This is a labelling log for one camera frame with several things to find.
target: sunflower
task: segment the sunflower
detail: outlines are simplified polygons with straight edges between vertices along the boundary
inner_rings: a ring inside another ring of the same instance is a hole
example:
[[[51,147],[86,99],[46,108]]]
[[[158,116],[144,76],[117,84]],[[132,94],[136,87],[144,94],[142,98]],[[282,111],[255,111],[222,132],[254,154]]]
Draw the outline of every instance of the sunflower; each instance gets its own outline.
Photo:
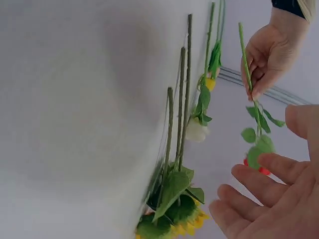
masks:
[[[170,219],[163,216],[157,224],[152,223],[154,213],[143,215],[137,226],[136,239],[172,239],[177,236],[176,229]]]
[[[199,208],[200,203],[188,195],[180,196],[180,205],[176,201],[166,212],[174,223],[173,231],[178,235],[195,235],[195,229],[203,226],[210,217]]]

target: green stem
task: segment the green stem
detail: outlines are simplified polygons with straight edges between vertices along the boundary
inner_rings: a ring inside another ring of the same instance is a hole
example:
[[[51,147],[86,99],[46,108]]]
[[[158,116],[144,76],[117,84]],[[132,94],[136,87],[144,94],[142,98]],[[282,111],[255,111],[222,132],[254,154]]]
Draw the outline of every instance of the green stem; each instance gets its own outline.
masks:
[[[220,15],[221,15],[221,6],[222,6],[222,0],[219,0],[218,25],[217,25],[217,37],[216,37],[216,41],[219,41],[219,39],[220,39]]]
[[[220,42],[222,42],[223,33],[224,33],[225,14],[226,14],[226,5],[225,4],[226,4],[225,0],[223,0],[223,18],[222,18],[221,27],[220,27]]]
[[[183,133],[181,137],[180,144],[180,154],[178,161],[178,170],[181,171],[181,166],[183,164],[185,137],[186,137],[186,127],[188,119],[188,101],[189,101],[189,88],[190,88],[190,65],[191,65],[191,25],[192,25],[193,15],[188,15],[188,39],[187,39],[187,74],[186,74],[186,94],[185,94],[185,106],[184,106],[184,121],[183,121]]]
[[[244,61],[244,66],[245,66],[247,82],[248,82],[248,85],[249,85],[250,93],[252,93],[253,85],[251,83],[251,78],[250,78],[250,73],[249,73],[249,68],[248,68],[248,62],[247,62],[247,57],[246,57],[246,50],[245,50],[245,43],[244,43],[244,33],[243,33],[243,24],[240,22],[240,23],[238,23],[238,26],[239,26],[240,45],[241,45],[241,50],[242,50],[242,53],[243,53],[243,61]],[[260,123],[258,103],[255,100],[253,102],[254,102],[254,107],[255,107],[256,116],[257,116],[258,132],[261,135],[262,134],[262,128],[261,128],[261,123]]]
[[[211,11],[210,11],[210,18],[209,18],[209,30],[208,30],[207,44],[206,44],[204,79],[207,77],[207,71],[208,71],[208,54],[209,54],[209,44],[210,44],[210,38],[211,38],[211,29],[212,29],[212,25],[213,25],[214,9],[215,9],[215,3],[212,2]]]
[[[167,143],[166,143],[166,154],[165,154],[165,163],[164,163],[164,170],[163,170],[163,179],[161,182],[160,192],[159,192],[159,199],[156,208],[160,206],[161,198],[163,195],[164,183],[167,178],[167,170],[168,170],[168,163],[169,163],[169,153],[170,153],[170,144],[171,144],[171,133],[173,129],[173,88],[169,87],[167,89],[167,96],[168,96],[168,105],[169,105],[169,115],[168,115],[168,136],[167,136]]]
[[[177,165],[180,151],[180,140],[181,140],[181,122],[182,122],[182,109],[183,109],[183,88],[184,88],[184,73],[185,73],[185,47],[180,50],[180,81],[179,81],[179,100],[178,100],[178,128],[177,128],[177,147],[175,165]]]

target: wrist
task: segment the wrist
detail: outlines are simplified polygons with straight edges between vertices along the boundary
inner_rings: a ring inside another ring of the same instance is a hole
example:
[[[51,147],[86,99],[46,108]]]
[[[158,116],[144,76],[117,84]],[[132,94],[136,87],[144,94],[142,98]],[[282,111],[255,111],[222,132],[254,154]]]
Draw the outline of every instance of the wrist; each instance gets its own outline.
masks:
[[[269,24],[283,34],[293,47],[302,43],[309,29],[309,23],[304,18],[275,7],[272,8]]]

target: hand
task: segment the hand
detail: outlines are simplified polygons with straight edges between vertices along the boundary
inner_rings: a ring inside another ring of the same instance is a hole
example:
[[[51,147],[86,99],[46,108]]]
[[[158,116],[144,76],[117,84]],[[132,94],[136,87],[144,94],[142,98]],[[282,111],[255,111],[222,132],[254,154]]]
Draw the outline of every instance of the hand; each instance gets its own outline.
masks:
[[[290,12],[273,8],[270,23],[258,30],[246,46],[253,92],[248,87],[241,62],[242,80],[248,99],[258,99],[288,71],[295,62],[308,22]]]
[[[262,204],[229,185],[218,189],[220,200],[209,206],[228,239],[317,239],[319,235],[319,106],[289,106],[287,127],[307,139],[310,162],[264,154],[260,164],[285,184],[244,165],[232,174]]]

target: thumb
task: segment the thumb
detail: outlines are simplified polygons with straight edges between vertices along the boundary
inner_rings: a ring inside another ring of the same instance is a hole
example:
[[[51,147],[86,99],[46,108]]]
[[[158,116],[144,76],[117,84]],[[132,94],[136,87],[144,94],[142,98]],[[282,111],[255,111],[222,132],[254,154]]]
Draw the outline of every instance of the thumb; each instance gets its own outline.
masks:
[[[254,86],[252,97],[253,99],[258,99],[263,93],[265,93],[268,88],[272,87],[275,82],[279,79],[281,71],[278,70],[268,70],[265,75],[257,81]]]
[[[309,157],[319,182],[319,106],[288,106],[287,127],[308,141]]]

